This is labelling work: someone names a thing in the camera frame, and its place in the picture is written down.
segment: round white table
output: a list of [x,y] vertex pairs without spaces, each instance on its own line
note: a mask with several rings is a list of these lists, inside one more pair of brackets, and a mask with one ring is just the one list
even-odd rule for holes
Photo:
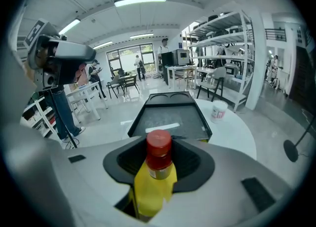
[[257,159],[255,140],[247,125],[238,115],[227,109],[223,120],[213,123],[210,120],[213,103],[201,99],[195,99],[195,101],[213,133],[208,141],[209,144],[234,149]]

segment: red bottle cap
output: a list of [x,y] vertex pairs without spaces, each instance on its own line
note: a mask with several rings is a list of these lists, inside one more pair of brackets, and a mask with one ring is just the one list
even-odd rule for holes
[[148,133],[147,153],[153,156],[163,156],[171,149],[171,136],[166,130],[154,130]]

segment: white floor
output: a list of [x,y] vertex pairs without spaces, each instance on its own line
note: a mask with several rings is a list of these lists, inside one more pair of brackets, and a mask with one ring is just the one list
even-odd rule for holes
[[[137,81],[137,84],[140,88],[140,94],[135,87],[130,87],[125,97],[123,97],[121,90],[118,99],[111,91],[112,99],[110,99],[109,93],[105,92],[108,98],[108,109],[105,109],[99,98],[94,98],[94,104],[101,120],[96,120],[92,112],[87,113],[81,106],[79,107],[78,117],[82,122],[79,125],[74,118],[75,124],[86,127],[86,131],[77,136],[80,141],[79,147],[106,144],[127,138],[128,129],[148,96],[152,93],[173,91],[160,78],[148,78],[141,82]],[[182,91],[183,88],[184,86],[181,86],[181,89],[176,88],[176,91]],[[197,89],[193,89],[189,84],[186,86],[186,90],[193,98],[196,98]],[[206,91],[201,91],[199,99],[210,100],[207,98]],[[287,127],[279,126],[261,112],[251,111],[245,106],[240,106],[236,114],[243,119],[255,139],[257,160],[282,177],[290,186],[296,187],[310,158],[301,155],[296,163],[292,163],[284,153],[283,142],[286,139],[296,142],[304,132],[304,128],[284,112],[278,113],[278,119],[287,123]],[[52,135],[51,138],[57,139],[57,136]],[[299,152],[307,156],[310,155],[314,143],[314,138],[307,134],[298,147]]]

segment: white ceiling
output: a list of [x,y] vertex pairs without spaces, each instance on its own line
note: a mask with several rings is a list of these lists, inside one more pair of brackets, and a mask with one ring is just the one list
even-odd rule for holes
[[79,18],[81,22],[66,33],[68,40],[91,46],[120,38],[128,40],[131,33],[173,37],[205,14],[203,8],[211,0],[167,0],[120,8],[113,6],[114,1],[28,0],[19,36],[27,35],[39,18],[50,21],[57,30]]

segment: fluorescent light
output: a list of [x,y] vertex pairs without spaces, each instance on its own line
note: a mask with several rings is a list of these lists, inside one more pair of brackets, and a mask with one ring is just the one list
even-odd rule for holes
[[93,49],[98,49],[100,47],[103,47],[103,46],[106,46],[108,44],[112,44],[113,42],[112,41],[109,41],[109,42],[106,42],[106,43],[103,43],[103,44],[100,44],[100,45],[97,45],[96,47],[94,47]]
[[80,20],[79,19],[75,19],[69,25],[67,25],[65,28],[63,28],[61,30],[61,32],[59,33],[59,35],[66,33],[68,30],[70,30],[72,27],[76,26],[78,23],[80,23]]
[[142,2],[160,2],[160,1],[166,1],[166,0],[118,0],[114,2],[114,5],[116,7],[121,7],[133,3],[142,3]]
[[152,35],[154,35],[154,33],[140,34],[140,35],[136,35],[136,36],[130,36],[129,38],[141,38],[141,37],[148,37],[148,36],[152,36]]

